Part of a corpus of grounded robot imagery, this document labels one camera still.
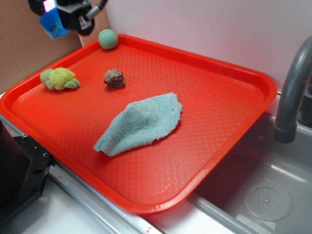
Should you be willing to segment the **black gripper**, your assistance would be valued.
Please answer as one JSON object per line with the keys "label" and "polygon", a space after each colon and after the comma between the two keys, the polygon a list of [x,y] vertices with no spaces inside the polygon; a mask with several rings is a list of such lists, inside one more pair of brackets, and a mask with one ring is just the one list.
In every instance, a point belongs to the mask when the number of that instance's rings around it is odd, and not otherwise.
{"label": "black gripper", "polygon": [[92,9],[91,0],[29,0],[29,6],[36,15],[57,7],[62,26],[81,36],[90,35],[95,26],[95,20],[85,16]]}

